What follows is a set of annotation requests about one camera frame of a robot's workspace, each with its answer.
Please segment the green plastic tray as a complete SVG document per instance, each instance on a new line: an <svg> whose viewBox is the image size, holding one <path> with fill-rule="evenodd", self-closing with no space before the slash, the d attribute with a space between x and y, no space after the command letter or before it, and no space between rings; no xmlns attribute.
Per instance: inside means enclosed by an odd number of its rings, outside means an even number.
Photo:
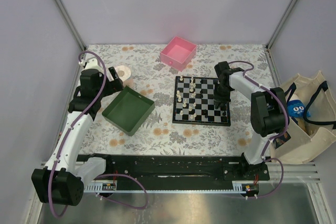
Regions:
<svg viewBox="0 0 336 224"><path fill-rule="evenodd" d="M125 87L102 116L128 136L133 136L155 108L154 101Z"/></svg>

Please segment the black white chess board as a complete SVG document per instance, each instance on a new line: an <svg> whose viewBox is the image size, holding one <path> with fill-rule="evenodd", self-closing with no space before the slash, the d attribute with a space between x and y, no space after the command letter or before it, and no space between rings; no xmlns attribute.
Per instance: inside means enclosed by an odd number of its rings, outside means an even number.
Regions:
<svg viewBox="0 0 336 224"><path fill-rule="evenodd" d="M210 126L230 126L229 105L216 107L217 78L176 76L172 122Z"/></svg>

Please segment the pink plastic box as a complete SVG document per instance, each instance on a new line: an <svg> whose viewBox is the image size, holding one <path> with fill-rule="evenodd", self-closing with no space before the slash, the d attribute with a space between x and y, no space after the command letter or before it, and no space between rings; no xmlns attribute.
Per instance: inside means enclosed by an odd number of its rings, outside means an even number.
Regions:
<svg viewBox="0 0 336 224"><path fill-rule="evenodd" d="M175 36L160 52L160 60L178 71L183 71L196 55L196 50L196 44Z"/></svg>

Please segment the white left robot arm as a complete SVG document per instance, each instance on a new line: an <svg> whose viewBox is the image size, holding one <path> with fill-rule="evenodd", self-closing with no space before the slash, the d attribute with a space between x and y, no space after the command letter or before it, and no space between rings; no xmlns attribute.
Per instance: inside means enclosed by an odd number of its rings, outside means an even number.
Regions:
<svg viewBox="0 0 336 224"><path fill-rule="evenodd" d="M42 203L76 206L84 188L97 176L109 179L114 173L112 164L103 158L92 157L76 167L83 139L101 109L101 100L123 90L123 82L115 68L105 68L96 58L81 60L84 69L80 85L69 103L66 125L61 138L44 168L35 169L32 182Z"/></svg>

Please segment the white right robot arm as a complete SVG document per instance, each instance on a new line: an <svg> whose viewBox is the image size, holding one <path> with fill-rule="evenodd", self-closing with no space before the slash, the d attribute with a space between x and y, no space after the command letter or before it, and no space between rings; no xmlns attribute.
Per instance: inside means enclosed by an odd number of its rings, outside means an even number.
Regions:
<svg viewBox="0 0 336 224"><path fill-rule="evenodd" d="M283 135L289 124L289 116L282 88L268 88L247 75L248 70L231 68L227 61L215 65L218 84L214 90L215 108L228 105L230 93L238 91L250 100L250 122L253 136L249 149L242 153L237 172L250 180L262 170L265 152L270 143Z"/></svg>

